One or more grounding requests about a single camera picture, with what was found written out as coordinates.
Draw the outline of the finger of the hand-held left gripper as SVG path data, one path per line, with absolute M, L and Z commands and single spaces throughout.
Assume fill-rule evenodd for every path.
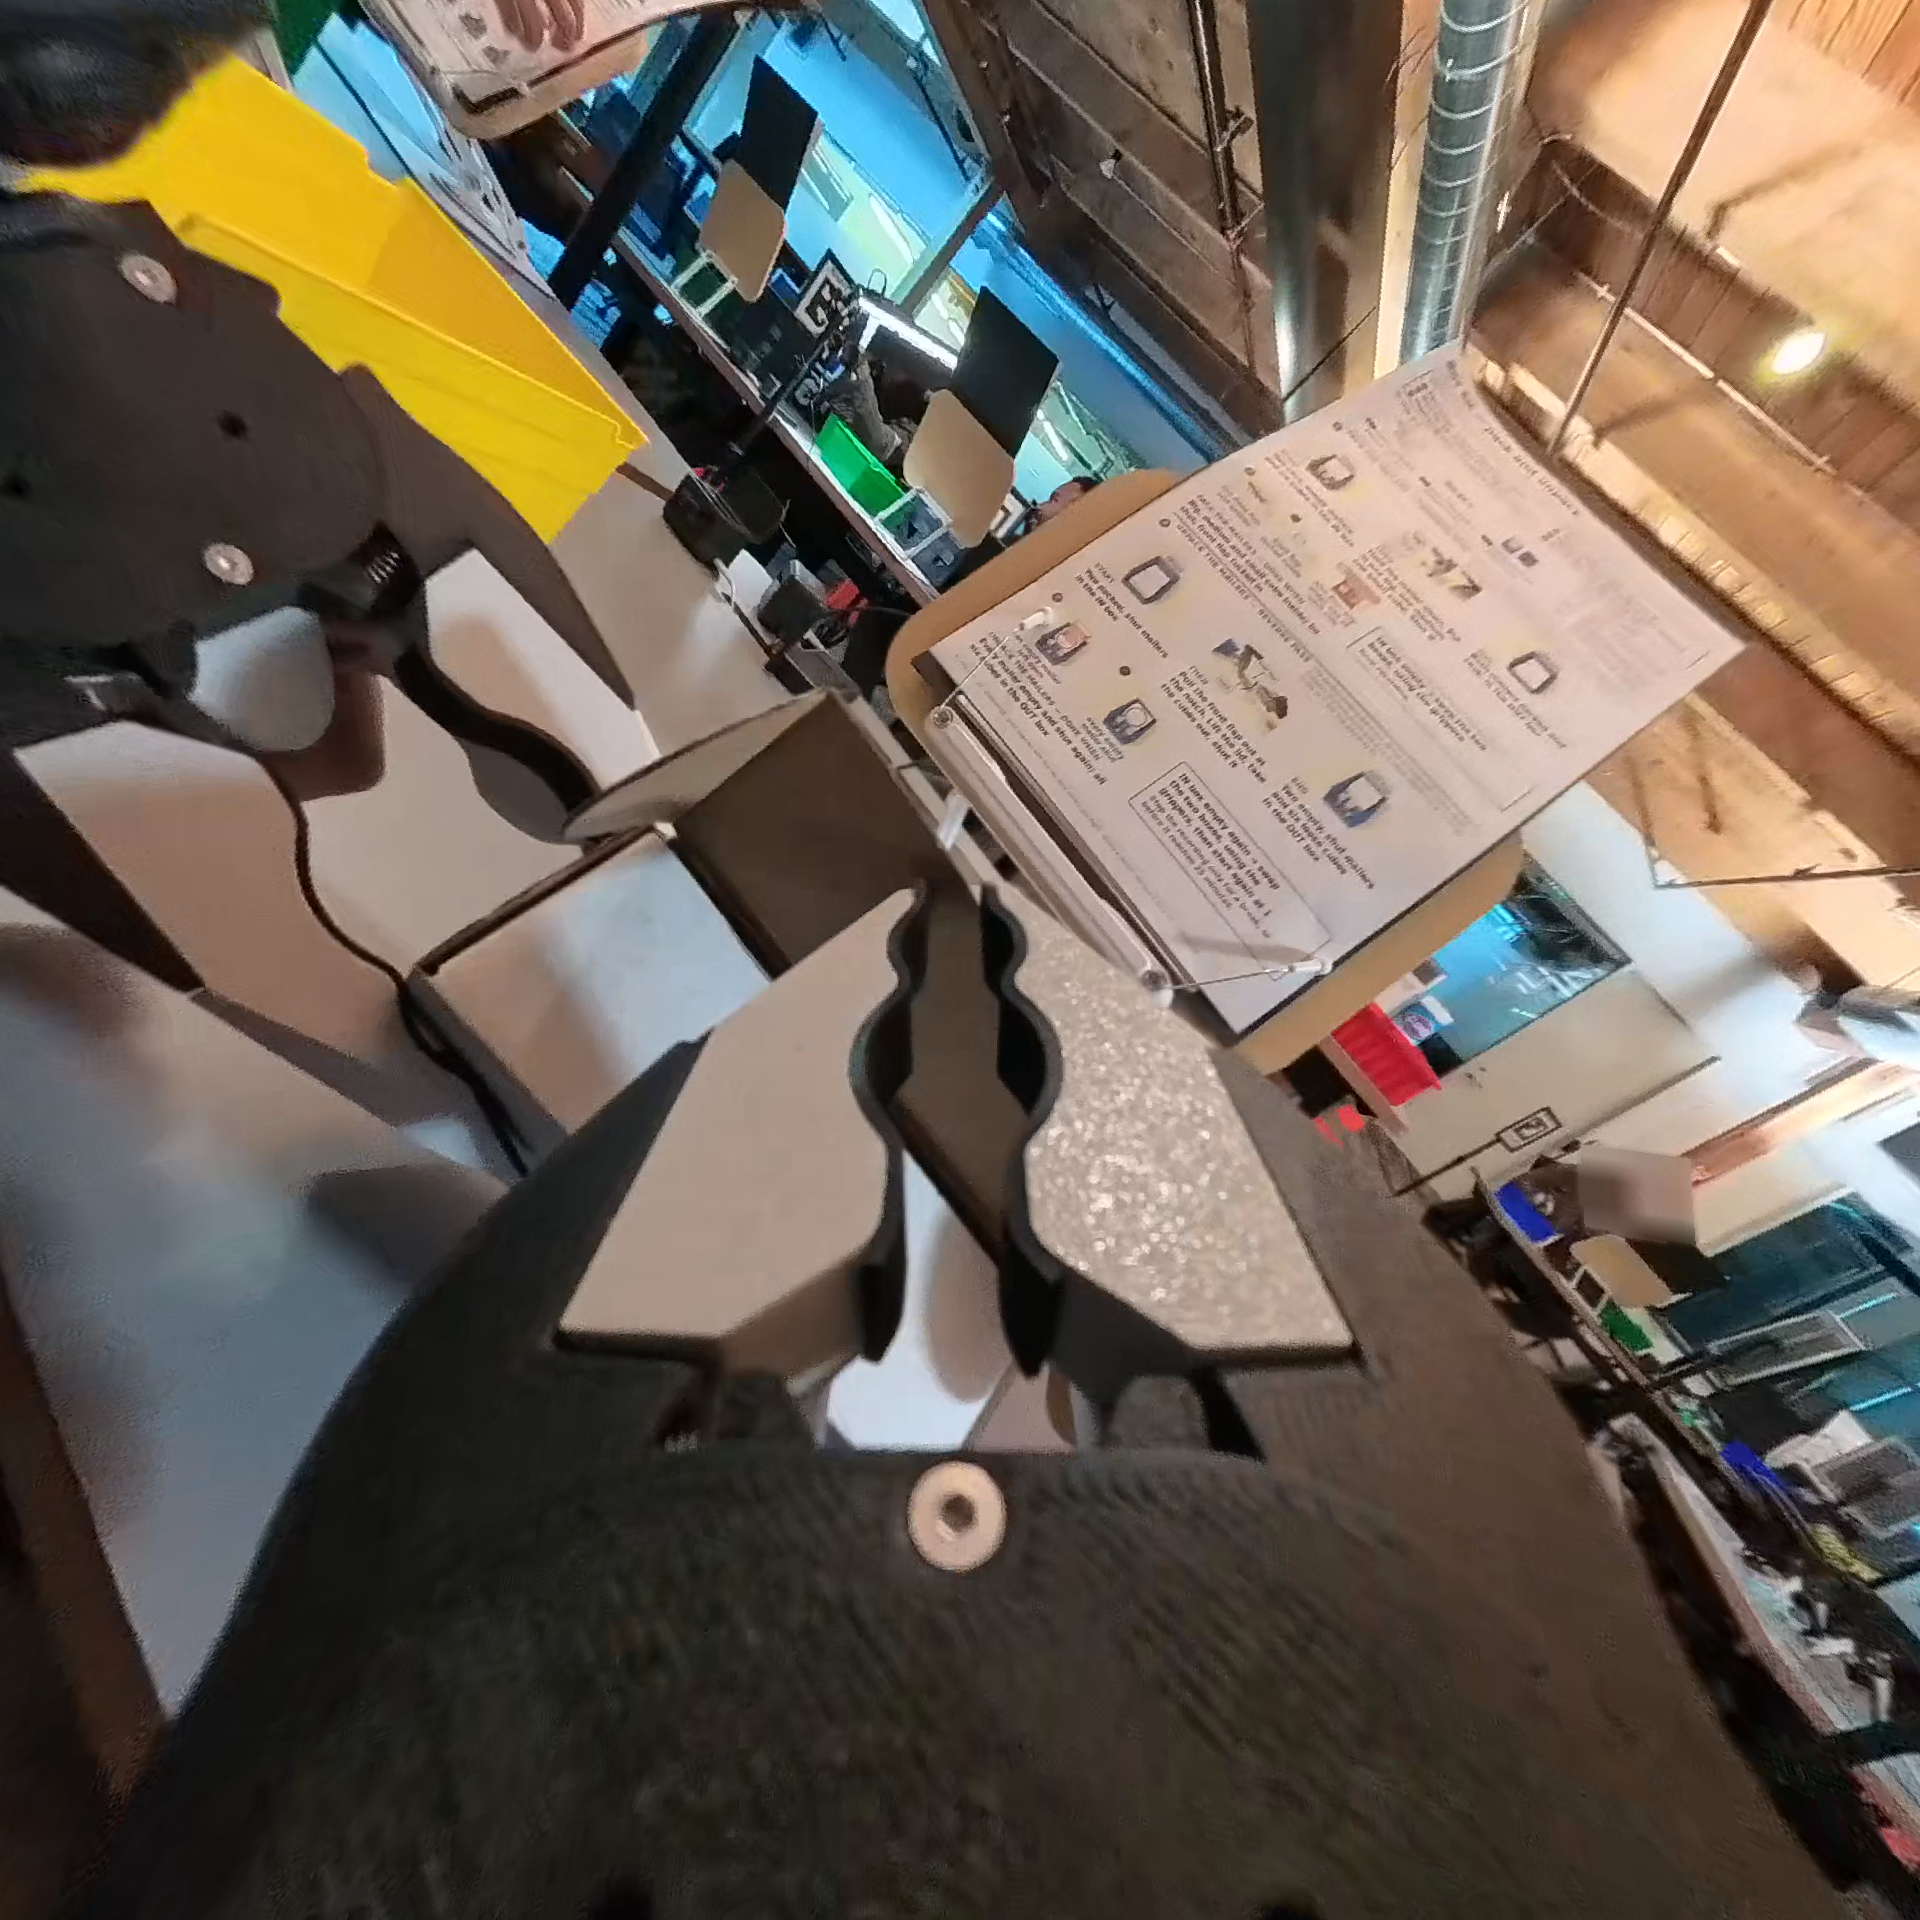
M 19 763 L 225 1011 L 410 1053 L 393 972 L 423 932 L 428 754 L 395 744 L 377 785 L 304 814 L 250 757 L 167 732 L 77 732 Z
M 633 689 L 538 530 L 370 368 L 340 385 L 375 472 L 371 525 L 340 561 L 340 636 L 452 737 L 494 814 L 562 846 L 642 760 Z

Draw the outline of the silver air duct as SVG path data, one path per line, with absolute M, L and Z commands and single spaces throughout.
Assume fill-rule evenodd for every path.
M 1436 9 L 1399 364 L 1467 338 L 1540 14 L 1540 3 L 1441 3 Z

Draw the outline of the green plastic bin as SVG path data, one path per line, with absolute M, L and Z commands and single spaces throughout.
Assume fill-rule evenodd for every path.
M 874 520 L 887 517 L 907 495 L 907 486 L 855 438 L 846 418 L 824 418 L 812 430 L 812 454 L 833 484 Z

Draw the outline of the red plastic bin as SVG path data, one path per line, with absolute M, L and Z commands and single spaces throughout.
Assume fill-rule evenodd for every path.
M 1373 1108 L 1398 1114 L 1442 1087 L 1419 1044 L 1408 1040 L 1376 1001 L 1364 1001 L 1357 1011 L 1337 1022 L 1329 1033 L 1329 1049 L 1337 1054 L 1334 1067 Z

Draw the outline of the printed instruction sheet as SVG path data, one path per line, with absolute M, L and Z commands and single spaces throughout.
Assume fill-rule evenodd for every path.
M 1737 652 L 1450 347 L 999 588 L 923 675 L 1243 1040 Z

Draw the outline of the yellow plastic bin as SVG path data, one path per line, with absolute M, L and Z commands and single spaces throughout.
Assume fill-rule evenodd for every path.
M 370 368 L 541 539 L 645 443 L 415 180 L 377 175 L 346 131 L 246 60 L 206 71 L 126 157 L 26 182 L 147 201 L 181 245 L 271 284 L 329 368 Z

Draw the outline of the white cardboard mailer box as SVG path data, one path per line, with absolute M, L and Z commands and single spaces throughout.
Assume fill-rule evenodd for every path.
M 409 998 L 546 1159 L 677 1044 L 866 911 L 919 888 L 923 983 L 904 1148 L 989 1253 L 1022 1108 L 997 1071 L 979 894 L 999 883 L 956 801 L 869 705 L 810 691 L 655 757 L 578 808 L 575 860 L 415 964 Z

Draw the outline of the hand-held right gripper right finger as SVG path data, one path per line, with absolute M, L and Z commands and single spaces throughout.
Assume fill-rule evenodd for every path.
M 1356 1332 L 1228 1091 L 1219 1049 L 1014 892 L 979 900 L 1011 1361 L 1089 1405 L 1151 1377 L 1320 1369 Z

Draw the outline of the black electronic device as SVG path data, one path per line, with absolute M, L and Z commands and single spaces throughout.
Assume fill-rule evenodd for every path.
M 863 611 L 869 611 L 869 600 L 852 582 L 820 588 L 810 575 L 793 572 L 757 597 L 755 624 L 770 650 L 793 650 L 810 639 L 833 647 Z
M 667 531 L 708 569 L 783 539 L 788 500 L 755 469 L 690 469 L 664 503 Z

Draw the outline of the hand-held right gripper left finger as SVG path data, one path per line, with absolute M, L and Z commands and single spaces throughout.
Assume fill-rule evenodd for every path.
M 722 1377 L 830 1377 L 904 1312 L 904 1143 L 919 884 L 855 925 L 698 1049 L 558 1342 Z

